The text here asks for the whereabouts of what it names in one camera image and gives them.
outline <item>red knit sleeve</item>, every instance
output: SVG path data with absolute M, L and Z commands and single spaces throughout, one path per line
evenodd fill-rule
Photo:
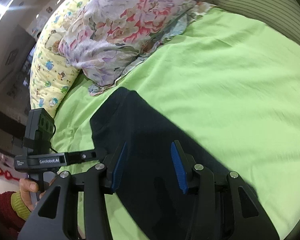
M 0 222 L 10 231 L 20 231 L 25 221 L 18 217 L 11 206 L 11 195 L 14 192 L 0 194 Z

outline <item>lime green bed sheet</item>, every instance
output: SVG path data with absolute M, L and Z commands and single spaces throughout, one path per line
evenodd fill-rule
M 116 88 L 90 97 L 91 84 L 79 76 L 59 107 L 55 149 L 93 148 L 89 119 Z M 293 229 L 300 219 L 299 45 L 263 22 L 215 8 L 118 86 L 136 90 L 252 184 L 280 239 Z M 147 239 L 116 195 L 106 204 L 115 240 Z

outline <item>metal screw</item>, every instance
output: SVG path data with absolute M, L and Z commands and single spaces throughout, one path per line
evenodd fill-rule
M 236 171 L 231 171 L 231 172 L 230 172 L 230 177 L 231 177 L 231 178 L 234 178 L 234 179 L 235 179 L 235 178 L 237 178 L 238 176 L 239 176 L 239 174 L 238 174 Z
M 97 170 L 103 170 L 105 168 L 105 165 L 103 163 L 98 163 L 96 166 L 94 166 Z
M 194 169 L 195 170 L 197 170 L 197 171 L 202 171 L 203 170 L 203 165 L 201 165 L 201 164 L 196 164 L 195 166 L 194 166 Z
M 64 179 L 64 178 L 68 177 L 69 174 L 70 174 L 69 171 L 63 171 L 60 173 L 60 177 Z

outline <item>yellow cuff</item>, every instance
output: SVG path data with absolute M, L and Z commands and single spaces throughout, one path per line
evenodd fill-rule
M 13 193 L 11 195 L 11 206 L 12 209 L 17 213 L 18 217 L 23 220 L 27 220 L 30 215 L 30 210 L 23 203 L 20 192 Z

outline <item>black cloth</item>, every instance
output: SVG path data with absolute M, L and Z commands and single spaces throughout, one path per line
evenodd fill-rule
M 213 172 L 227 170 L 135 91 L 118 88 L 90 120 L 95 146 L 113 152 L 126 141 L 128 158 L 117 195 L 150 240 L 184 240 L 194 197 L 183 195 L 171 159 L 172 141 Z

